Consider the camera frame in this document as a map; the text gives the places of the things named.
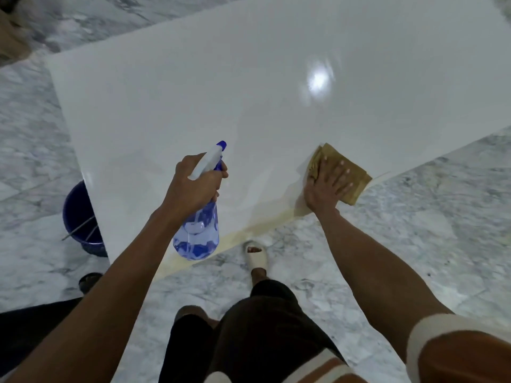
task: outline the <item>white slide sandal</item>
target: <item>white slide sandal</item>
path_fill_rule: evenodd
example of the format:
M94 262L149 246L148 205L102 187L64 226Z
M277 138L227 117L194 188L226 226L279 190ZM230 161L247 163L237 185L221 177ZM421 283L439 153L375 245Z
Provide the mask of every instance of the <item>white slide sandal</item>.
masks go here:
M260 251L249 253L249 247L255 247ZM243 249L245 250L245 255L247 257L248 270L251 273L252 270L257 268L262 268L268 272L268 253L262 244L257 243L255 240L249 240L243 245Z

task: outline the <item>marble floor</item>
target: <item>marble floor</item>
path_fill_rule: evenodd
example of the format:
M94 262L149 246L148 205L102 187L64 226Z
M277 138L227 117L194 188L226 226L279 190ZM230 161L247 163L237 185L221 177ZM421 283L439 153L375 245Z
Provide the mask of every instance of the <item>marble floor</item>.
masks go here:
M80 296L78 279L109 266L60 240L63 200L81 175L44 57L232 0L29 1L22 15L34 52L0 69L0 311ZM511 18L511 0L494 1ZM341 211L451 309L511 328L510 195L511 127L374 186ZM293 289L362 376L408 381L361 313L313 215L260 240L269 246L269 275ZM156 382L177 309L197 304L219 318L248 295L249 282L239 247L155 282L114 381Z

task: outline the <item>forearm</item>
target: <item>forearm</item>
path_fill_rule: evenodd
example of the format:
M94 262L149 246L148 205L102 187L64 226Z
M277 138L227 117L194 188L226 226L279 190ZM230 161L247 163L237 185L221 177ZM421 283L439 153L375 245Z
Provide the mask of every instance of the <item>forearm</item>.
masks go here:
M16 382L110 382L180 218L157 210L94 288L18 367Z
M336 209L318 214L343 277L371 325L402 360L420 319L450 313L401 258L342 218Z

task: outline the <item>blue bucket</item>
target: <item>blue bucket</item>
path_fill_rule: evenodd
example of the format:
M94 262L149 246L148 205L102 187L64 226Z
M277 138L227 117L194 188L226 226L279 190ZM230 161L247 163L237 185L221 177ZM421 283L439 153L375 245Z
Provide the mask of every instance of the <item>blue bucket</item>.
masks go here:
M90 203L87 188L85 183L80 181L67 195L64 202L62 219L64 220L66 231L68 233L73 231L92 216L94 216L94 210ZM74 232L71 237L80 242L83 250L87 253L97 255L98 257L106 257L105 244L103 243L99 228L85 241L90 232L93 231L94 227L97 225L98 222L93 218Z

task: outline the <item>shirt sleeve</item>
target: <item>shirt sleeve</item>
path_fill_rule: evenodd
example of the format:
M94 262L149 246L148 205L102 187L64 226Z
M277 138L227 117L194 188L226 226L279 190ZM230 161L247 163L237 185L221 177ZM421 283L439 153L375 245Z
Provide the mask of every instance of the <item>shirt sleeve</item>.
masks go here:
M511 382L511 334L458 315L433 315L407 345L412 383Z

